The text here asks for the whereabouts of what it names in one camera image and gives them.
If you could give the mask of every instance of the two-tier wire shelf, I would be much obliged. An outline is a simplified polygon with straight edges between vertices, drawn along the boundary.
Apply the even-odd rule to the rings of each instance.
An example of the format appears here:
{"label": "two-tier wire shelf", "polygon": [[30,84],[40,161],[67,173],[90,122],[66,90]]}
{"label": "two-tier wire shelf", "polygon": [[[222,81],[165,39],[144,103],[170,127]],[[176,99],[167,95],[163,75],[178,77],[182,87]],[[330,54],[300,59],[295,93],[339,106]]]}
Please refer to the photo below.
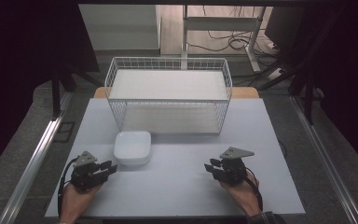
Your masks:
{"label": "two-tier wire shelf", "polygon": [[121,131],[220,134],[231,93],[225,59],[114,58],[105,81]]}

